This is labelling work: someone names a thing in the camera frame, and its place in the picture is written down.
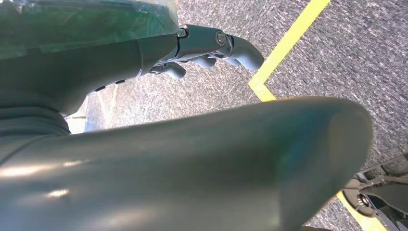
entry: green plastic wrap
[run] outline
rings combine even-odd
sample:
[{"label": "green plastic wrap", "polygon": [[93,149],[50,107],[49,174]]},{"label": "green plastic wrap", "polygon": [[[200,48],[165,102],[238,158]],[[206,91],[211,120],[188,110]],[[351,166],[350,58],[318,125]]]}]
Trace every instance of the green plastic wrap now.
[{"label": "green plastic wrap", "polygon": [[176,33],[175,0],[0,0],[0,59]]}]

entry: yellow floor tape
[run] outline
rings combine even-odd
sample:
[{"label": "yellow floor tape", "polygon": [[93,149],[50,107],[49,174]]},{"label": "yellow floor tape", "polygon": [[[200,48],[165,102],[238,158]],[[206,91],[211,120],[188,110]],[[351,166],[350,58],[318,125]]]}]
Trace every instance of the yellow floor tape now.
[{"label": "yellow floor tape", "polygon": [[[265,86],[266,80],[282,62],[292,47],[297,43],[301,36],[307,31],[309,26],[319,16],[320,12],[329,4],[330,0],[311,0],[306,8],[302,11],[291,28],[286,32],[279,41],[275,49],[265,60],[258,72],[249,81],[249,87],[254,91],[262,102],[275,100],[275,96]],[[384,226],[376,218],[368,218],[356,212],[346,201],[342,193],[337,197],[354,217],[363,231],[386,231]]]}]

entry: screw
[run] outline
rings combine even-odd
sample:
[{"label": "screw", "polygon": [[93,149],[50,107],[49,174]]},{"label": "screw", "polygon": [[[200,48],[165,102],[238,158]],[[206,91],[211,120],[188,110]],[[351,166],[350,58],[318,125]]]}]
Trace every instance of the screw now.
[{"label": "screw", "polygon": [[224,32],[222,31],[217,31],[216,33],[216,42],[220,46],[224,46],[227,38],[225,37]]},{"label": "screw", "polygon": [[184,28],[178,29],[178,31],[177,31],[177,37],[179,37],[179,38],[184,38],[184,37],[187,37],[187,36],[188,36],[188,33],[187,33],[187,30],[186,30],[186,29],[184,29]]}]

